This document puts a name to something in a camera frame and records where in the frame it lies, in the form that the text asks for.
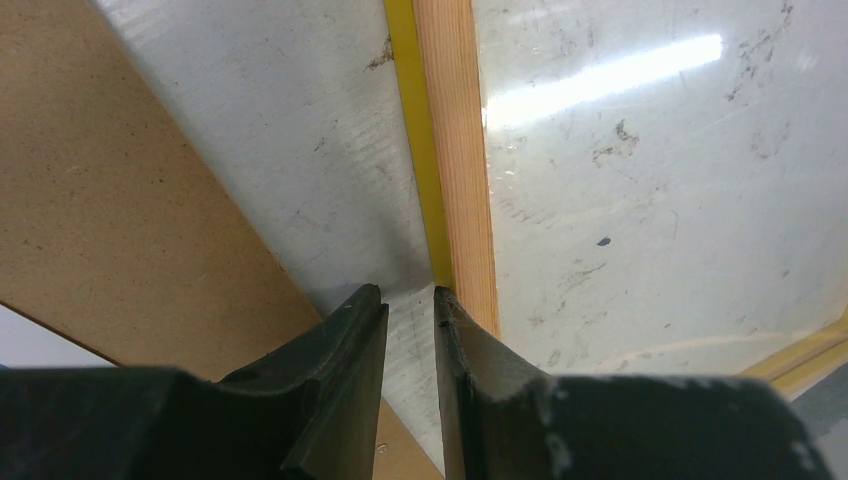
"brown cardboard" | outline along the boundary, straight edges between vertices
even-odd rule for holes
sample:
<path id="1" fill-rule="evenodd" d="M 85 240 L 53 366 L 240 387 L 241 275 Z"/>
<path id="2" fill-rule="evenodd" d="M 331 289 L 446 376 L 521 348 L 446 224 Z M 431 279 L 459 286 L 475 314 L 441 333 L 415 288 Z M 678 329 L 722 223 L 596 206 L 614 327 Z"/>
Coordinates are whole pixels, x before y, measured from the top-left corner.
<path id="1" fill-rule="evenodd" d="M 3 2 L 0 46 L 0 301 L 209 379 L 318 321 L 83 0 Z M 385 403 L 377 443 L 375 478 L 439 478 Z"/>

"white surface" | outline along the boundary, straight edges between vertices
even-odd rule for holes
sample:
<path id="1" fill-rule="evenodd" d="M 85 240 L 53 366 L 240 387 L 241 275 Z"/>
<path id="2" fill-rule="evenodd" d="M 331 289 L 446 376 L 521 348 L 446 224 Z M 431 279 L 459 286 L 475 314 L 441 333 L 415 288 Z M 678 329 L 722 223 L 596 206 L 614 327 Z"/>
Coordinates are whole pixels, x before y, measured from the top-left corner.
<path id="1" fill-rule="evenodd" d="M 476 6 L 510 346 L 731 374 L 841 315 L 848 2 Z"/>
<path id="2" fill-rule="evenodd" d="M 0 305 L 0 365 L 111 367 L 112 363 Z"/>
<path id="3" fill-rule="evenodd" d="M 395 72 L 367 67 L 382 2 L 95 3 L 322 311 L 383 288 L 384 395 L 441 465 Z M 837 318 L 848 4 L 788 7 L 475 2 L 486 113 L 500 118 L 487 144 L 510 346 L 555 372 L 734 373 Z M 516 110 L 535 87 L 536 111 Z"/>

